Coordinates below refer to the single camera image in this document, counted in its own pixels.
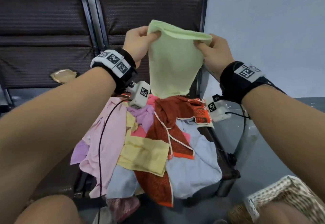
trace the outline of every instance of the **floor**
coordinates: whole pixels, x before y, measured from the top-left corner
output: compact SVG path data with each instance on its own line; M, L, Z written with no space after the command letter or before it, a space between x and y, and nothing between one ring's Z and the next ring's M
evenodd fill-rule
M20 105L47 90L13 90L11 95L15 104ZM298 100L325 112L325 98L298 98ZM228 103L228 105L231 111L240 112L237 104ZM242 118L233 115L231 119L218 122L214 126L223 147L227 152L232 153L242 133ZM227 212L239 204L245 196L266 187L287 174L293 175L262 137L259 137L249 159L245 166L240 169L240 172L241 178L236 181L226 198L212 197L204 199L194 206L189 206L186 201L175 200L174 208L166 208L157 205L146 196L141 196L141 207L123 223L210 224L216 219L227 218ZM90 224L95 218L99 205L104 205L103 202L98 202L96 199L78 199L75 203L81 217Z

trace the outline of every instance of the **light green cloth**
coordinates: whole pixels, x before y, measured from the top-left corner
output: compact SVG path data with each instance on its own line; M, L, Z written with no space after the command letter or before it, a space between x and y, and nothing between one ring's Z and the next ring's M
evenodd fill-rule
M148 33L155 31L161 31L161 37L149 48L152 94L159 98L188 94L203 64L203 55L193 41L201 40L209 45L212 36L152 20Z

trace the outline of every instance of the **orange patterned cloth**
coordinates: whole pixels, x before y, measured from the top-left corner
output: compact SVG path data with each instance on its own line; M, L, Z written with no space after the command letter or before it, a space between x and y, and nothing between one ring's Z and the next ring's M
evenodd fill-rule
M167 127L169 134L189 147L187 148L179 142L170 139L173 153L169 150L169 155L194 159L194 151L190 149L190 144L182 131L177 127L176 119L195 118L196 123L210 123L211 118L204 105L204 101L181 96L157 99L155 101L155 113ZM146 138L163 140L169 143L166 128L160 123L159 119L154 116L153 125L149 128ZM163 206L173 206L173 190L167 172L164 173L163 177L142 171L135 171L135 174L141 188L152 200Z

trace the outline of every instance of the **brown chair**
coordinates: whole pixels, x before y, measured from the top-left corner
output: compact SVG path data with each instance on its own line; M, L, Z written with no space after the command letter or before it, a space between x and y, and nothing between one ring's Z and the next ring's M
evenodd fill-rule
M104 49L121 47L125 34L129 29L149 25L150 21L160 20L176 25L186 30L204 31L205 13L208 0L95 0ZM146 56L138 68L136 81L149 79L149 63ZM201 85L201 70L193 82L189 96L199 97ZM216 146L218 163L223 173L222 180L215 186L213 192L217 196L228 195L235 180L240 177L234 168L235 160L224 149L211 128L199 128L199 131Z
M0 85L10 108L11 90L56 87L51 73L82 74L99 52L88 0L1 0L0 11ZM74 196L80 170L70 166L70 157L41 181L29 202Z

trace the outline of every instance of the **lavender cloth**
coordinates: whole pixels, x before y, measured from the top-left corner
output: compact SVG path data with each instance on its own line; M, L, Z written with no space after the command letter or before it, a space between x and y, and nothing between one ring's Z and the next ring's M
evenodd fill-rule
M135 109L132 107L127 107L126 109L136 118L136 123L141 125L144 131L147 133L153 124L153 114L155 112L155 108L151 105L146 105L141 109Z
M88 151L89 145L83 140L80 140L72 152L70 165L80 163L82 160L84 160L88 154Z

